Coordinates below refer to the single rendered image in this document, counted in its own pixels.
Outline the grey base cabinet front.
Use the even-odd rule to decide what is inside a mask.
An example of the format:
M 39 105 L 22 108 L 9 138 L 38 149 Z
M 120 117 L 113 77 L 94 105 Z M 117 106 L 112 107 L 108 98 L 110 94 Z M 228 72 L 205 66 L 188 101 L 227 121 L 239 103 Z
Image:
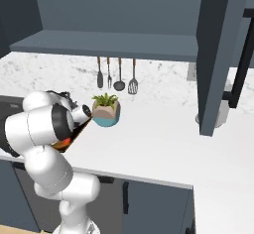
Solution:
M 38 197 L 34 191 L 34 182 L 25 170 L 15 168 L 26 197 L 36 217 L 39 227 L 53 232 L 61 223 L 59 202 Z M 87 212 L 96 223 L 101 234 L 122 234 L 121 181 L 100 183 L 98 197 L 87 204 Z

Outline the dark blue base cabinet door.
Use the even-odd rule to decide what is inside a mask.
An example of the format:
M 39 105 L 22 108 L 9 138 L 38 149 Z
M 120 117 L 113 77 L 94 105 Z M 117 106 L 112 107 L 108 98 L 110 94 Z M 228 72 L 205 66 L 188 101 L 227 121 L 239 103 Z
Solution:
M 1 160 L 0 224 L 41 232 L 12 164 Z
M 191 189 L 124 181 L 129 182 L 129 211 L 123 213 L 123 234 L 185 234 L 194 228 Z

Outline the potted plant in teal pot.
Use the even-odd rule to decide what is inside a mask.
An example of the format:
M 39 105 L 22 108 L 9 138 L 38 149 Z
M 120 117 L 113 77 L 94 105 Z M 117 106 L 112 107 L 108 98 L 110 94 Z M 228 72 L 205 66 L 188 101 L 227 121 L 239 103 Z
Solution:
M 93 121 L 101 127 L 111 127 L 118 123 L 121 105 L 116 95 L 94 95 L 92 105 Z

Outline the black hob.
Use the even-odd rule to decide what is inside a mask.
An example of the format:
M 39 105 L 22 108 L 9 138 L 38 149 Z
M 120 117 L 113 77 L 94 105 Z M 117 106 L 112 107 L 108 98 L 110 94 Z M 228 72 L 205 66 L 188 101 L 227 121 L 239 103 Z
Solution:
M 0 95 L 0 149 L 15 158 L 18 158 L 19 154 L 16 153 L 7 142 L 5 136 L 5 121 L 8 116 L 22 111 L 23 97 Z

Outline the dark blue wall cabinet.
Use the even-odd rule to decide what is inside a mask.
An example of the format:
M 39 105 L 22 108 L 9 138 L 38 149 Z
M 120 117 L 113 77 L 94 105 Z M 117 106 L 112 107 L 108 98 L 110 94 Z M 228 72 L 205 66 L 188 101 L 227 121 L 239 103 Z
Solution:
M 42 28 L 14 52 L 194 61 L 200 0 L 37 0 Z

